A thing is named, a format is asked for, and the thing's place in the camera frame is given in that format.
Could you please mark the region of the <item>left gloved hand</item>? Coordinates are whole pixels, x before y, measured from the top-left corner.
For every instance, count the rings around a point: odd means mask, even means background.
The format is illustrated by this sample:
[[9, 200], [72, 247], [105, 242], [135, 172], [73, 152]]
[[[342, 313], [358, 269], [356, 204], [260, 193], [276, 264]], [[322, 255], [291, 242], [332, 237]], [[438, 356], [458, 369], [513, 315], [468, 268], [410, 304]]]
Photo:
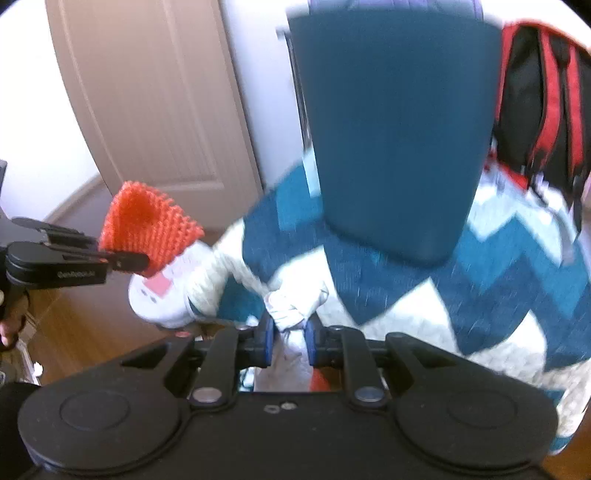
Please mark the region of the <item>left gloved hand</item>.
[[18, 342], [19, 334], [26, 323], [29, 306], [29, 294], [25, 292], [5, 310], [4, 317], [1, 319], [2, 352], [13, 349]]

